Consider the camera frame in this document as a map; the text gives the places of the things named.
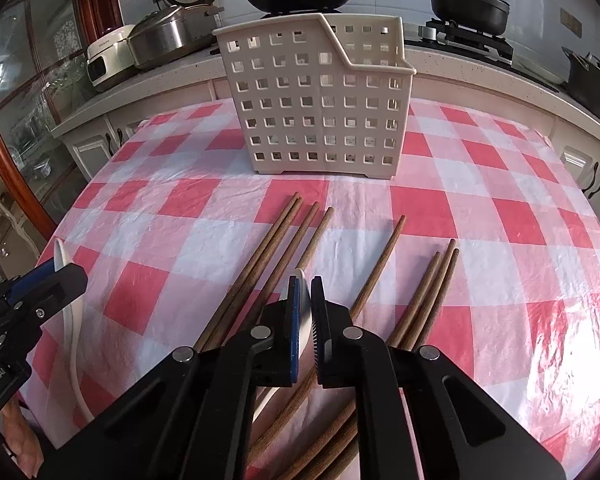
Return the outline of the left hand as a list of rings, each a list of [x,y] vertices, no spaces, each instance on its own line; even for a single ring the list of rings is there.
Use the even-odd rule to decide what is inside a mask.
[[[16,396],[5,404],[1,414],[4,437],[7,445],[15,453],[19,468],[27,478],[35,478],[44,462],[42,448],[38,437],[23,417]]]

